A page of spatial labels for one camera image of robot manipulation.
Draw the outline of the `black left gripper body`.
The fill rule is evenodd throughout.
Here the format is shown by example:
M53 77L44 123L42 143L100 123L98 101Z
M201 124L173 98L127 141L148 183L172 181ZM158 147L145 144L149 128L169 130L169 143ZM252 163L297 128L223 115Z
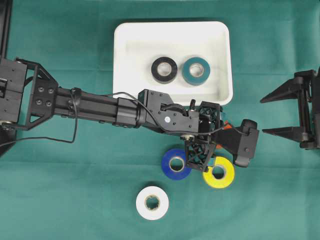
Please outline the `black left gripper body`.
M218 131L222 130L223 128L223 118L222 118L223 108L221 107L220 125L214 125L213 123L210 124L207 121L202 121L200 119L200 107L198 107L198 109L195 109L195 101L191 101L190 107L189 107L189 113L191 113L192 110L198 113L198 134L195 134L195 133L185 134L183 136L184 142L198 143L198 144L216 144Z

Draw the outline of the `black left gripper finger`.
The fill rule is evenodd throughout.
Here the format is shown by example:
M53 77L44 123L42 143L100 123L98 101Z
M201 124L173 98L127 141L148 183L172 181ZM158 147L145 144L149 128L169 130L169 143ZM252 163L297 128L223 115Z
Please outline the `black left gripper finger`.
M209 124L221 124L221 106L218 103L202 101L199 106L199 117Z
M217 145L214 143L200 144L195 142L185 142L185 160L188 168L208 172L208 163L215 156Z

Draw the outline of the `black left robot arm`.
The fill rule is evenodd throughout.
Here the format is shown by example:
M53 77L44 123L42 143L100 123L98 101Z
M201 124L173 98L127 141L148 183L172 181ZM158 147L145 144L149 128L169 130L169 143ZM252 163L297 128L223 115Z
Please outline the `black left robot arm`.
M189 109L162 92L145 89L138 97L127 93L99 95L79 88L62 88L37 62L0 60L0 152L28 131L55 115L74 120L109 123L116 127L145 127L179 136L185 144L186 165L207 172L223 128L220 106L202 102Z

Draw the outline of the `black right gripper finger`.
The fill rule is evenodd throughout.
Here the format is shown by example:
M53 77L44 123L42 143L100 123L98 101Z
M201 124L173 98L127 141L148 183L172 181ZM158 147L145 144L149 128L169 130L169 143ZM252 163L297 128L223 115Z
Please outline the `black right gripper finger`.
M297 99L300 91L300 83L296 78L287 80L277 89L266 95L260 100L260 103L268 103L275 101L282 101L288 99Z
M304 141L304 128L299 126L263 129L263 133L282 137L298 143Z

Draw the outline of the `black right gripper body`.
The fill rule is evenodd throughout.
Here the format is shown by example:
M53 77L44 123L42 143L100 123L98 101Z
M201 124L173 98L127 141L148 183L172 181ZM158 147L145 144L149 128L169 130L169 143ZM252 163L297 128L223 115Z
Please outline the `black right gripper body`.
M296 72L299 116L299 146L305 150L320 148L320 71Z

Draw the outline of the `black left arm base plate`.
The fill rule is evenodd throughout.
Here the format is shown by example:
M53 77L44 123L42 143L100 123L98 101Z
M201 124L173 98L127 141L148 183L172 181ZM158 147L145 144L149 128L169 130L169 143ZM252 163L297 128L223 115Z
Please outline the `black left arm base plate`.
M2 126L0 127L0 144L3 145L0 147L0 156L3 156L14 143L7 144L9 142L15 141L17 138L17 131L14 129L4 129Z

